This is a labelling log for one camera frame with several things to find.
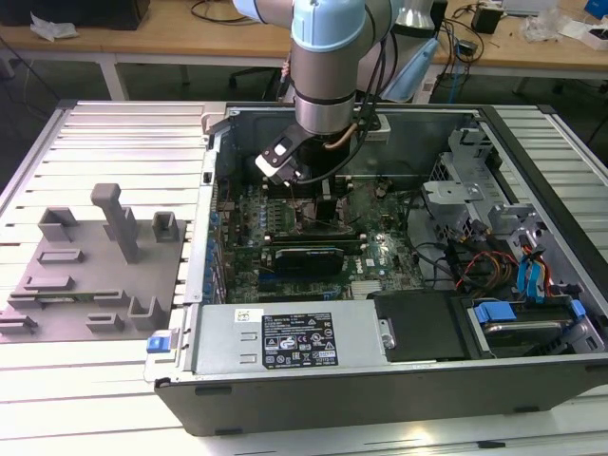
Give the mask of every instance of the motherboard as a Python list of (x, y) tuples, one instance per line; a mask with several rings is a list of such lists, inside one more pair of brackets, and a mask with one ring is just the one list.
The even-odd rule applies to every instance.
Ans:
[(365, 299), (424, 287), (409, 248), (407, 191), (391, 182), (352, 180), (328, 218), (293, 189), (234, 186), (218, 202), (227, 303)]

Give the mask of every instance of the wooden table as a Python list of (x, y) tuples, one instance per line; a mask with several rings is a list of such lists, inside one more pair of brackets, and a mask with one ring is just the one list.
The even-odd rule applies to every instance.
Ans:
[[(137, 30), (77, 28), (78, 38), (54, 43), (29, 27), (0, 27), (0, 35), (25, 59), (99, 64), (112, 100), (128, 100), (118, 63), (280, 67), (290, 48), (289, 31), (255, 24), (224, 26), (190, 13), (193, 0), (151, 0)], [(232, 4), (211, 6), (212, 17), (238, 17)], [(14, 59), (0, 48), (0, 59)]]
[[(237, 67), (280, 67), (289, 51), (289, 31), (265, 25), (223, 26), (204, 22), (190, 13), (193, 0), (151, 0), (150, 8), (135, 31), (78, 28), (81, 36), (50, 43), (27, 27), (0, 27), (2, 37), (27, 59), (96, 62), (100, 65), (112, 100), (128, 99), (118, 63), (218, 65)], [(470, 0), (450, 0), (447, 17)], [(585, 0), (562, 0), (562, 12), (582, 20)], [(215, 4), (211, 14), (236, 17), (232, 5)], [(472, 14), (460, 21), (470, 24)], [(590, 49), (564, 37), (559, 42), (526, 43), (520, 34), (522, 19), (506, 17), (493, 35), (484, 35), (482, 59), (472, 74), (571, 79), (608, 78), (608, 52)], [(441, 34), (442, 44), (447, 39)], [(461, 39), (477, 41), (474, 35), (456, 26)], [(14, 58), (0, 48), (0, 59)], [(417, 103), (427, 103), (429, 88), (447, 60), (445, 48), (435, 56), (426, 84), (416, 95)]]
[[(470, 0), (449, 0), (446, 17), (451, 18), (453, 11), (470, 3)], [(574, 20), (597, 23), (595, 18), (584, 12), (585, 4), (586, 0), (561, 0), (560, 10)], [(465, 13), (457, 20), (470, 26), (472, 18), (472, 13)], [(505, 17), (494, 34), (482, 34), (484, 54), (471, 67), (471, 74), (556, 79), (608, 78), (608, 52), (592, 50), (580, 41), (565, 36), (560, 41), (527, 43), (520, 33), (522, 21), (520, 17)], [(455, 26), (455, 35), (479, 44), (479, 39), (462, 26)], [(444, 32), (440, 34), (440, 41), (442, 46), (435, 55), (421, 91), (416, 95), (416, 103), (428, 103), (431, 88), (444, 69), (448, 56)]]

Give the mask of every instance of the warning label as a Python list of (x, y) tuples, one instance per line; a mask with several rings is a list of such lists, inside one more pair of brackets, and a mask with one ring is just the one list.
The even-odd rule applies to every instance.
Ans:
[(262, 352), (266, 369), (337, 366), (332, 314), (264, 315)]

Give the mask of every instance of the table leg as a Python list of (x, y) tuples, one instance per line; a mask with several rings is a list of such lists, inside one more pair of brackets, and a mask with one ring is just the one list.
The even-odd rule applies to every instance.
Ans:
[(188, 65), (180, 65), (181, 85), (190, 86), (190, 73), (188, 72)]
[(428, 67), (427, 74), (422, 80), (422, 83), (416, 89), (416, 93), (412, 98), (412, 103), (415, 105), (428, 105), (430, 96), (433, 94), (433, 88), (437, 82), (437, 77), (442, 72), (442, 66), (431, 65)]
[(12, 79), (15, 76), (15, 72), (12, 70), (9, 59), (0, 58), (0, 78)]
[(124, 80), (116, 68), (116, 61), (114, 59), (110, 59), (111, 54), (108, 54), (105, 58), (98, 62), (100, 68), (102, 69), (102, 73), (104, 74), (105, 85), (107, 86), (107, 91), (110, 94), (110, 98), (114, 102), (123, 102), (129, 99), (129, 94), (126, 91), (126, 85), (124, 84)]

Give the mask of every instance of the wire bundle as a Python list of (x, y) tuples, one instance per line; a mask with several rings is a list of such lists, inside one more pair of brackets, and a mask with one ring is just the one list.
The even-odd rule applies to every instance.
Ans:
[[(471, 272), (473, 266), (483, 259), (486, 259), (492, 265), (492, 274), (485, 283), (481, 283), (477, 280), (469, 280), (469, 284), (471, 284), (473, 288), (476, 288), (471, 294), (472, 297), (483, 297), (486, 293), (506, 285), (511, 280), (513, 272), (516, 271), (519, 266), (518, 262), (510, 254), (499, 251), (483, 251), (475, 255), (473, 259), (469, 261), (465, 267), (463, 276), (467, 276)], [(459, 279), (456, 282), (456, 289), (459, 289), (464, 283), (465, 280), (463, 278)]]
[[(530, 247), (529, 245), (524, 245), (522, 247), (522, 250), (526, 255), (530, 255), (532, 253), (532, 247)], [(551, 286), (551, 268), (549, 268), (549, 265), (540, 256), (538, 258), (536, 258), (535, 261), (541, 265), (542, 290), (544, 291), (544, 294), (546, 296), (552, 296), (553, 294), (551, 293), (551, 288), (550, 288), (550, 286)]]
[[(456, 9), (456, 11), (454, 11), (453, 17), (460, 17), (460, 15), (456, 15), (458, 10), (459, 9)], [(459, 39), (456, 37), (456, 32), (455, 32), (456, 25), (465, 28), (470, 33), (474, 34), (477, 37), (477, 39), (479, 40), (479, 47), (477, 48), (477, 51), (475, 52), (474, 55), (465, 56), (465, 55), (462, 55), (458, 51)], [(460, 89), (459, 93), (462, 92), (462, 89), (465, 86), (466, 81), (468, 81), (471, 66), (475, 62), (479, 61), (482, 58), (482, 56), (484, 55), (485, 43), (484, 43), (484, 38), (482, 38), (482, 35), (480, 35), (477, 31), (475, 31), (473, 28), (471, 28), (467, 24), (460, 22), (456, 19), (447, 19), (447, 18), (444, 19), (444, 22), (441, 25), (441, 31), (445, 32), (447, 35), (448, 56), (447, 56), (447, 61), (446, 61), (446, 64), (444, 65), (442, 72), (437, 77), (437, 82), (435, 83), (433, 92), (437, 89), (438, 86), (443, 86), (442, 81), (446, 78), (447, 74), (450, 74), (454, 78), (452, 85), (450, 87), (449, 102), (452, 103), (453, 99), (454, 99), (455, 88)], [(463, 71), (464, 80), (458, 85), (458, 80), (460, 79), (460, 76), (461, 76), (459, 73), (460, 64), (465, 65), (465, 70)]]

